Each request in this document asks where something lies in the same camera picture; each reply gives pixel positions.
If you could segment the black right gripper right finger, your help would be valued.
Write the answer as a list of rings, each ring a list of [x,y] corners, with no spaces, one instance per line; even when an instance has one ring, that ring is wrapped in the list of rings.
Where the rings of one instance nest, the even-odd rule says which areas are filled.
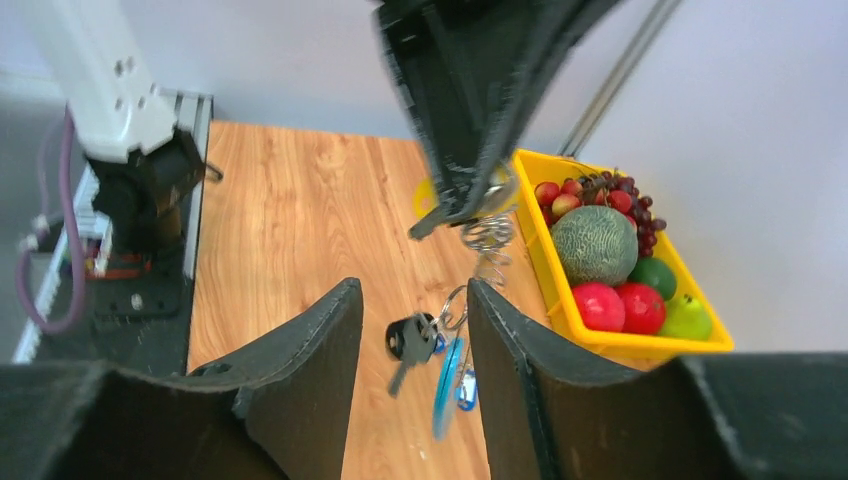
[[[843,352],[689,355],[648,372],[468,285],[495,479],[843,479]]]

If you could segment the key with yellow tag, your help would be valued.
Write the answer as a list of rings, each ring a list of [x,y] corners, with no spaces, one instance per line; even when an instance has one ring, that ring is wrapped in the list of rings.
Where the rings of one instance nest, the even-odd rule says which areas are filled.
[[[485,192],[474,200],[458,188],[439,191],[434,180],[422,180],[412,196],[418,220],[408,229],[408,237],[423,240],[439,226],[473,224],[506,213],[516,203],[519,181],[512,167],[497,166],[483,185]]]

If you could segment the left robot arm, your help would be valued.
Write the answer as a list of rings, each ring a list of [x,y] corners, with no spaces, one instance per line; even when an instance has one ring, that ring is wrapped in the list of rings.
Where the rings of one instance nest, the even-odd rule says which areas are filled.
[[[200,182],[192,134],[158,95],[116,1],[20,1],[64,94],[100,191],[94,207],[133,251],[174,244],[170,216]],[[570,50],[611,1],[382,1],[383,59],[429,162],[436,207],[420,240],[507,207],[506,165]]]

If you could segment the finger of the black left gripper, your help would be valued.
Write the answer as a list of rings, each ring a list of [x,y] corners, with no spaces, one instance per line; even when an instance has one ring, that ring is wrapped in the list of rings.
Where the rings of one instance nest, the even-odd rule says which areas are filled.
[[[535,1],[382,1],[383,58],[431,178],[477,200],[503,156],[503,96]]]
[[[543,95],[572,49],[618,5],[611,0],[535,1],[519,32],[503,96],[503,156],[512,154]]]

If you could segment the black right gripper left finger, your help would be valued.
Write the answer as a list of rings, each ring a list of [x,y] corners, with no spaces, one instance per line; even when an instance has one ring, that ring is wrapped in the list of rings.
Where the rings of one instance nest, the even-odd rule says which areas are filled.
[[[346,278],[187,376],[106,361],[1,369],[5,479],[337,479],[363,327]]]

